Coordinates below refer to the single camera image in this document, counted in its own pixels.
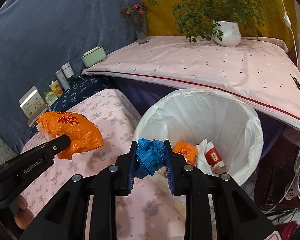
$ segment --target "green tissue box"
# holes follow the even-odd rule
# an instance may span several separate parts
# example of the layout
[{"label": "green tissue box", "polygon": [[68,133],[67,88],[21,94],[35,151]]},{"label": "green tissue box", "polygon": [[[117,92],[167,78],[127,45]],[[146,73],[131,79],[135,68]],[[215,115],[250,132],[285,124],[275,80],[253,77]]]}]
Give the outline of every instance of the green tissue box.
[{"label": "green tissue box", "polygon": [[91,67],[92,65],[105,60],[106,57],[107,56],[103,47],[98,46],[83,54],[81,59],[86,67]]}]

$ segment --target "red and white package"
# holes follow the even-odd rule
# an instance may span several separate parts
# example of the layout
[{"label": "red and white package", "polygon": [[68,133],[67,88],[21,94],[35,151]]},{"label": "red and white package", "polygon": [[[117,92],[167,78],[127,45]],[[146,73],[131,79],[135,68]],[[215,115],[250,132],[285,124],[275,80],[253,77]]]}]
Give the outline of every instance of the red and white package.
[{"label": "red and white package", "polygon": [[212,142],[207,144],[204,156],[206,157],[208,164],[211,165],[211,170],[214,174],[226,173],[225,163]]}]

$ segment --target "black smartphone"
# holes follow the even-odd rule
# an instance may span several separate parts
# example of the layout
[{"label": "black smartphone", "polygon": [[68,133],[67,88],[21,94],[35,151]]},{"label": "black smartphone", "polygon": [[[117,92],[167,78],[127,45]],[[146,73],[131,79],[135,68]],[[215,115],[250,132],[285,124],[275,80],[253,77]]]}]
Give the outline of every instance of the black smartphone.
[{"label": "black smartphone", "polygon": [[284,168],[274,166],[270,181],[270,189],[266,200],[267,205],[276,206],[284,195],[284,190],[289,183]]}]

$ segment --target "orange plastic bag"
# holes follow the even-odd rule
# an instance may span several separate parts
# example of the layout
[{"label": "orange plastic bag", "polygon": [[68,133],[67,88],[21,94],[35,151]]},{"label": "orange plastic bag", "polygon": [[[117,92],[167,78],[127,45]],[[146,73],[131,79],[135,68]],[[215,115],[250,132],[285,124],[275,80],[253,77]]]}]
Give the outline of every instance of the orange plastic bag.
[{"label": "orange plastic bag", "polygon": [[187,163],[195,166],[197,162],[198,149],[191,143],[186,143],[183,141],[178,141],[176,146],[172,150],[174,153],[182,154]]},{"label": "orange plastic bag", "polygon": [[37,128],[47,141],[66,134],[70,147],[58,153],[60,159],[71,160],[75,153],[88,152],[104,145],[101,133],[84,115],[69,112],[46,112],[37,120]]}]

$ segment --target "white sticker with red border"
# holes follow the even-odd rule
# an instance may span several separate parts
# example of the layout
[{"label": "white sticker with red border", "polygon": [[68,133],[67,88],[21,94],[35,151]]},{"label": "white sticker with red border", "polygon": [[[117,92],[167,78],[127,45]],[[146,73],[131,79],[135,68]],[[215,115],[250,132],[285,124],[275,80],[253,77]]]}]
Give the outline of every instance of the white sticker with red border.
[{"label": "white sticker with red border", "polygon": [[270,236],[268,236],[265,240],[282,240],[278,231],[274,231]]}]

